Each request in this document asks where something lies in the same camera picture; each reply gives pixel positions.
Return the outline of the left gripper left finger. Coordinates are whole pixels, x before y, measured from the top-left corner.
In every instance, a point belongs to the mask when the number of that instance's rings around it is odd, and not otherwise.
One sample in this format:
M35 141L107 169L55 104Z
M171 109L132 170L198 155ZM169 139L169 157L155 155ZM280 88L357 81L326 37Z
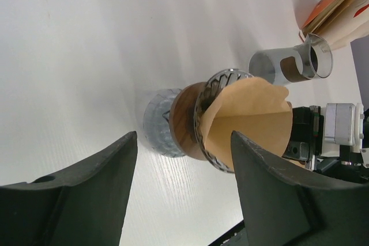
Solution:
M137 160L132 131L65 169L1 187L2 245L118 245Z

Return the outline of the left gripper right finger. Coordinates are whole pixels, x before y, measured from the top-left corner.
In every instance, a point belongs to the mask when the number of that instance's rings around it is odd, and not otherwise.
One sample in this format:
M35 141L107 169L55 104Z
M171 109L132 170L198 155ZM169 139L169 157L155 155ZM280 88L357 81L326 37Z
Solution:
M303 169L237 131L231 153L250 245L368 244L368 185Z

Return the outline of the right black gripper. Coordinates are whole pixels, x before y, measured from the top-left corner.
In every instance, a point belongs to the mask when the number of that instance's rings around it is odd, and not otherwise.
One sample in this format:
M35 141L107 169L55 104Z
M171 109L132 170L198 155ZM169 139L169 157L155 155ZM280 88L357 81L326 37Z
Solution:
M283 157L324 176L367 184L368 110L364 109L362 151L353 153L349 147L341 145L338 157L324 157L322 144L325 108L310 106L293 109L291 137Z

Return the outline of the brown paper coffee filter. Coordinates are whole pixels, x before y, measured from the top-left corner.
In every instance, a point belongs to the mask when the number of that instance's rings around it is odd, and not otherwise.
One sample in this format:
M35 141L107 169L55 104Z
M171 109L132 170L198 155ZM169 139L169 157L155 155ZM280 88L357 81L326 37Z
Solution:
M231 134L238 131L260 147L281 157L292 130L289 90L259 77L226 86L201 116L205 149L229 169L234 168Z

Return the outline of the glass server with handle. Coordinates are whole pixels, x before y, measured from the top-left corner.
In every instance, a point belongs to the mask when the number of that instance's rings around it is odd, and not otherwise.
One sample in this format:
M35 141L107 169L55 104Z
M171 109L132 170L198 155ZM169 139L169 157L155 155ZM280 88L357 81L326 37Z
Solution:
M170 110L181 89L163 89L154 92L142 118L142 129L154 153L169 158L184 157L170 130Z

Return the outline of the clear grey glass dripper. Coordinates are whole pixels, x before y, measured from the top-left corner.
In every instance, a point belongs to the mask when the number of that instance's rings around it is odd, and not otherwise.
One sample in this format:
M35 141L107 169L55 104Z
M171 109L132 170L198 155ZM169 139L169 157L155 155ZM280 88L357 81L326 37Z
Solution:
M200 89L199 95L195 101L193 123L194 135L198 146L206 160L208 160L213 167L225 173L234 174L234 171L205 149L203 141L204 136L200 130L201 117L226 86L238 80L252 77L252 74L240 69L225 69L219 71L205 82L204 87Z

